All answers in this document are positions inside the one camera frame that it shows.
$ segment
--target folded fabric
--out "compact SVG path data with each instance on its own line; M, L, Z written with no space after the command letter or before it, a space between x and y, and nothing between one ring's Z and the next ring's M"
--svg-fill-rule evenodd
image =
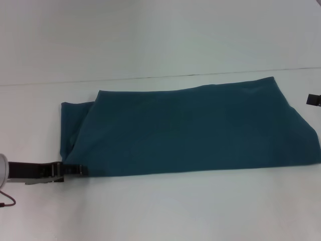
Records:
M273 77L155 92L99 91L62 103L61 156L90 176L309 165L314 129Z

